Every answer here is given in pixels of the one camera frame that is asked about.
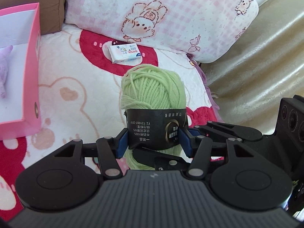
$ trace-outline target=black yarn label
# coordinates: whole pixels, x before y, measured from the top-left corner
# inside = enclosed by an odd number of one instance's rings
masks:
[[[126,110],[129,149],[164,150],[176,146],[178,127],[188,128],[186,109]]]

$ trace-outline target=purple plush toy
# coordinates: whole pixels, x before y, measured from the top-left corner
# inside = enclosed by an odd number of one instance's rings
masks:
[[[7,69],[8,69],[6,59],[10,55],[12,50],[13,50],[12,45],[0,49],[0,97],[2,98],[6,97],[6,92],[4,88],[4,83],[6,81]]]

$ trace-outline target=curtain fold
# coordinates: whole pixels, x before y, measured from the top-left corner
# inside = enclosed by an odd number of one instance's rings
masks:
[[[225,122],[272,133],[281,98],[304,96],[304,0],[268,0],[229,51],[201,68]]]

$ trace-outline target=pink box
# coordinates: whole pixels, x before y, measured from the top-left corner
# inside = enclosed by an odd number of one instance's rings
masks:
[[[13,45],[7,58],[6,98],[0,98],[0,140],[39,132],[39,3],[0,10],[0,48]]]

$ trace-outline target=camera lens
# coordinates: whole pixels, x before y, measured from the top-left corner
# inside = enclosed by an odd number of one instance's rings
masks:
[[[286,105],[284,105],[282,108],[282,119],[284,120],[286,116],[287,116],[287,107]]]
[[[293,132],[295,130],[296,125],[297,125],[297,114],[294,110],[292,110],[291,113],[289,114],[288,124],[289,124],[289,128]]]
[[[301,123],[299,128],[299,139],[301,142],[304,142],[304,122]]]

